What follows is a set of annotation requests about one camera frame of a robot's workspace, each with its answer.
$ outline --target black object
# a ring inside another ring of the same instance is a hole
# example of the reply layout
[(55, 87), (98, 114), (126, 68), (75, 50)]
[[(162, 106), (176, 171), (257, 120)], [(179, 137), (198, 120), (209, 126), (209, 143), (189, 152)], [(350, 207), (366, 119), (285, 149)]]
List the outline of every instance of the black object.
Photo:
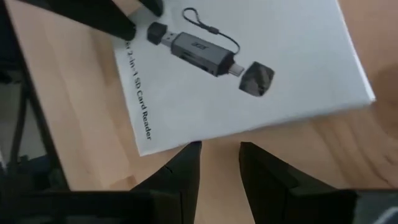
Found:
[(4, 11), (5, 9), (1, 9), (0, 6), (0, 79), (5, 79), (6, 77), (6, 74), (1, 72), (2, 69), (16, 68), (15, 48), (11, 44), (12, 34), (8, 29), (7, 17)]
[(189, 144), (130, 192), (20, 192), (2, 198), (0, 222), (51, 217), (53, 223), (193, 224), (200, 151), (201, 142)]
[[(124, 40), (132, 40), (136, 26), (112, 0), (20, 0), (81, 22)], [(140, 1), (156, 16), (163, 13), (162, 0)]]
[(147, 30), (147, 40), (154, 45), (159, 45), (167, 32), (167, 25), (153, 22)]
[(252, 96), (263, 96), (271, 86), (274, 74), (271, 68), (253, 62), (243, 74), (239, 89)]
[(398, 215), (396, 190), (337, 190), (250, 142), (239, 163), (256, 224), (383, 224)]
[(12, 78), (4, 71), (0, 71), (0, 84), (10, 84)]
[(21, 148), (22, 135), (25, 126), (25, 117), (27, 111), (27, 94), (23, 84), (21, 84), (21, 92), (19, 93), (19, 108), (17, 116), (17, 124), (14, 130), (14, 137), (12, 139), (10, 152), (10, 166), (9, 172), (11, 175), (17, 174), (18, 155)]

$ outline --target instruction manual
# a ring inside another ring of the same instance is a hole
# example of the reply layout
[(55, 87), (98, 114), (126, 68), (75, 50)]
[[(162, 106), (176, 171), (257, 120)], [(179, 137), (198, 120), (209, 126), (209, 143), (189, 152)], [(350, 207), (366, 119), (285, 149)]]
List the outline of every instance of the instruction manual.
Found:
[(113, 38), (140, 155), (370, 104), (337, 0), (164, 0)]

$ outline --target usb connector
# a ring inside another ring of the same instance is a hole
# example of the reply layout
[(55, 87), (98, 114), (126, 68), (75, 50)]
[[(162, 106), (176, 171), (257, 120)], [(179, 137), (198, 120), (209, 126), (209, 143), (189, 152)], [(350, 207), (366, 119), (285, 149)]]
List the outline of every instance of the usb connector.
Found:
[(244, 68), (236, 63), (233, 63), (232, 66), (229, 68), (228, 73), (239, 77), (242, 72), (243, 72)]
[(171, 47), (172, 46), (172, 42), (177, 38), (178, 34), (170, 32), (170, 31), (166, 31), (166, 33), (164, 34), (164, 36), (162, 37), (162, 41), (161, 43)]

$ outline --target wooden surface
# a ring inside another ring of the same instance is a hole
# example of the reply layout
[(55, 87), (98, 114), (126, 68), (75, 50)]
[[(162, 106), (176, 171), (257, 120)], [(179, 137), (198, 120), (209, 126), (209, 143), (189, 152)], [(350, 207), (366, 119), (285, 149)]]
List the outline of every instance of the wooden surface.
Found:
[[(6, 2), (72, 189), (130, 189), (178, 152), (138, 156), (109, 36)], [(117, 3), (125, 13), (137, 7)], [(197, 223), (253, 223), (239, 175), (240, 141), (335, 187), (398, 187), (398, 1), (340, 3), (377, 102), (205, 141)]]

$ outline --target card reader illustration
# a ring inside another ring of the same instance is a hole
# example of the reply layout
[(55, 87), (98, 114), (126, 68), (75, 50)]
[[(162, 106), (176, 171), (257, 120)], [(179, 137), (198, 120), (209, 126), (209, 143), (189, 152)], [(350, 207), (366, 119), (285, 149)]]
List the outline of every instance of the card reader illustration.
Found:
[[(197, 21), (185, 16), (185, 11), (193, 11)], [(231, 37), (223, 34), (215, 27), (201, 22), (196, 9), (188, 7), (183, 10), (182, 16), (188, 22), (221, 35), (234, 42), (238, 47), (236, 52), (220, 47), (197, 36), (186, 32), (174, 33), (167, 30), (167, 25), (153, 22), (147, 30), (147, 40), (155, 45), (165, 45), (170, 48), (171, 54), (196, 66), (215, 77), (232, 74), (240, 77), (244, 67), (235, 62), (234, 56), (239, 53), (240, 45)], [(262, 96), (270, 87), (274, 71), (258, 62), (254, 62), (243, 75), (239, 89), (253, 96)]]

